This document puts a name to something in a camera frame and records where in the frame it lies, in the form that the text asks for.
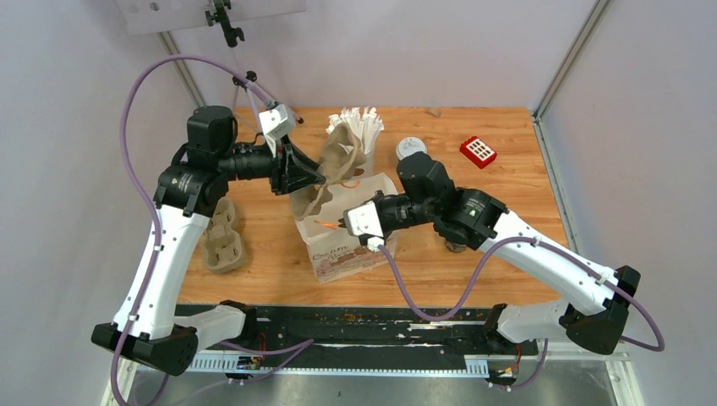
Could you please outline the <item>white coffee cup lid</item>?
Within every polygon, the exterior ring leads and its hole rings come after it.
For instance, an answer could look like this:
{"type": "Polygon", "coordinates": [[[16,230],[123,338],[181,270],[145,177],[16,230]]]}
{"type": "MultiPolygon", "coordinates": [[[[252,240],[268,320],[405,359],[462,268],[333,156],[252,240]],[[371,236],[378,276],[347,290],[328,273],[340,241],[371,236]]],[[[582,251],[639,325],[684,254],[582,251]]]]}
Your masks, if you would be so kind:
{"type": "Polygon", "coordinates": [[[398,161],[419,152],[424,154],[428,153],[426,144],[420,138],[413,136],[406,137],[397,143],[396,156],[398,161]]]}

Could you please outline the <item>brown cup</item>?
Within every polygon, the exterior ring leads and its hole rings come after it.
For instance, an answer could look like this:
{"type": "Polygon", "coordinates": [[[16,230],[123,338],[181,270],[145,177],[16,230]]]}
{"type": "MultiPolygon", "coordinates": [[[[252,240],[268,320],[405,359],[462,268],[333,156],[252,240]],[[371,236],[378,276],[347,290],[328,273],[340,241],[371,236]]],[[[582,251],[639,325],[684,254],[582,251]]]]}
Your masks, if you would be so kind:
{"type": "Polygon", "coordinates": [[[465,245],[463,245],[463,244],[452,243],[452,242],[449,242],[449,241],[447,241],[447,240],[445,241],[445,246],[446,246],[446,248],[447,248],[449,251],[451,251],[451,252],[453,252],[453,253],[462,253],[462,252],[464,252],[464,251],[466,250],[466,248],[467,248],[467,247],[466,247],[465,245]]]}

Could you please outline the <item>paper takeout bag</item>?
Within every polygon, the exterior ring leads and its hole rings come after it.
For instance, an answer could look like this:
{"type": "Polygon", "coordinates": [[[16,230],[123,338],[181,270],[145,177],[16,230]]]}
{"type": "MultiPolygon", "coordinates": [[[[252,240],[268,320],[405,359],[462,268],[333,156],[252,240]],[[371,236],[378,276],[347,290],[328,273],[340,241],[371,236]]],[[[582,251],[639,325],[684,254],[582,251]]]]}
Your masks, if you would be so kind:
{"type": "Polygon", "coordinates": [[[332,200],[322,205],[318,214],[295,222],[319,283],[330,283],[387,263],[381,252],[362,246],[345,228],[329,227],[338,223],[345,210],[361,205],[378,190],[386,195],[397,192],[384,173],[351,181],[347,187],[330,185],[327,191],[333,194],[332,200]]]}

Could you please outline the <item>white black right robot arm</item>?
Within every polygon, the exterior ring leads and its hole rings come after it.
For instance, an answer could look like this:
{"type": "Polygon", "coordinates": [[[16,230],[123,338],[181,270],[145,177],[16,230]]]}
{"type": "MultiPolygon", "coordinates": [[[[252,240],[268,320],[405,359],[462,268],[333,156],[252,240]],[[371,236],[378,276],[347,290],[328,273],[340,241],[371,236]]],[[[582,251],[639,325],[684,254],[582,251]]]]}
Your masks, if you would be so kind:
{"type": "Polygon", "coordinates": [[[422,311],[401,278],[402,296],[427,321],[453,317],[467,301],[488,259],[497,256],[539,279],[560,294],[558,300],[526,306],[497,304],[482,331],[484,345],[504,353],[515,343],[567,338],[596,354],[612,354],[620,341],[634,300],[640,273],[630,266],[610,268],[590,261],[544,236],[504,203],[479,189],[457,187],[444,165],[418,152],[401,160],[399,195],[377,191],[344,218],[362,245],[386,252],[387,237],[402,229],[430,223],[449,243],[478,250],[483,256],[453,308],[441,315],[422,311]]]}

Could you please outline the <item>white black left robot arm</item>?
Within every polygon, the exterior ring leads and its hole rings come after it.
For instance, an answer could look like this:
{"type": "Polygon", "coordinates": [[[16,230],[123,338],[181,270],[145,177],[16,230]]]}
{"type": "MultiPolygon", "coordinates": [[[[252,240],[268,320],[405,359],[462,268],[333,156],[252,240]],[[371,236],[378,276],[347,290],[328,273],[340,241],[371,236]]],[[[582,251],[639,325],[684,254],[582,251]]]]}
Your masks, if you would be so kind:
{"type": "Polygon", "coordinates": [[[112,321],[94,328],[95,345],[180,376],[210,346],[228,340],[248,349],[257,343],[253,306],[225,300],[191,316],[175,310],[194,248],[232,181],[265,178],[276,195],[326,181],[318,164],[291,142],[299,117],[289,107],[275,104],[259,119],[263,144],[237,141],[238,123],[228,107],[194,111],[187,140],[159,176],[150,201],[151,232],[128,296],[112,321]]]}

